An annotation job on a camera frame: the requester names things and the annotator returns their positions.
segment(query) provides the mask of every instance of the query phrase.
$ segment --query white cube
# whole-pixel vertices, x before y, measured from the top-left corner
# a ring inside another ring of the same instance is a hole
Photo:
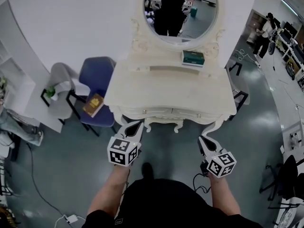
[[[130,165],[138,156],[140,146],[139,142],[111,137],[107,147],[109,162],[122,166]]]
[[[217,177],[230,174],[237,163],[231,152],[212,156],[207,161],[207,170]]]

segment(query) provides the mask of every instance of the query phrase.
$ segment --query person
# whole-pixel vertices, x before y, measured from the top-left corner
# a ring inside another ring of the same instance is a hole
[[[259,53],[259,56],[260,56],[260,58],[264,57],[264,55],[266,54],[266,52],[268,50],[269,42],[270,42],[274,32],[276,31],[276,23],[275,23],[275,19],[274,19],[274,16],[272,15],[272,13],[268,13],[266,18],[267,18],[267,22],[263,26],[262,30],[259,30],[259,29],[256,30],[260,34],[260,36],[257,39],[255,50],[253,52],[255,57],[257,57],[257,53],[261,47],[262,47],[262,49]]]
[[[161,0],[161,8],[154,11],[154,29],[159,35],[178,36],[186,14],[182,12],[185,0]]]
[[[238,203],[225,178],[218,179],[209,173],[211,207],[199,194],[179,181],[154,179],[149,163],[142,165],[143,179],[135,181],[123,194],[129,173],[129,167],[114,166],[105,185],[94,197],[82,228],[114,225],[261,228],[240,215]]]
[[[37,134],[27,133],[23,128],[8,114],[3,107],[3,99],[0,100],[0,129],[13,133],[21,139],[40,146],[43,140],[43,132],[39,131]]]

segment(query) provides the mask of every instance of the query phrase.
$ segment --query ceiling light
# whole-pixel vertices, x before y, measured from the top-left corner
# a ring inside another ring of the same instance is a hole
[[[298,14],[284,1],[281,0],[296,16],[298,16]]]

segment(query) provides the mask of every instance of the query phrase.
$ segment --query brown book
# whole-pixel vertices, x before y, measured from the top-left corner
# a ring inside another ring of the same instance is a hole
[[[94,117],[103,105],[104,98],[99,94],[94,94],[90,101],[88,101],[82,109],[91,117]]]

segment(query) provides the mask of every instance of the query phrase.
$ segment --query white dressing table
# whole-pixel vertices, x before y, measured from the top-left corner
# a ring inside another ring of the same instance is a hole
[[[218,39],[224,31],[221,3],[207,33],[183,43],[161,39],[147,24],[143,7],[137,10],[132,19],[132,48],[126,60],[117,62],[104,99],[115,120],[123,125],[123,115],[145,119],[147,132],[151,123],[175,123],[178,133],[184,119],[213,123],[203,134],[218,129],[237,112],[228,75],[217,60]],[[181,51],[185,49],[202,52],[204,66],[182,65]]]

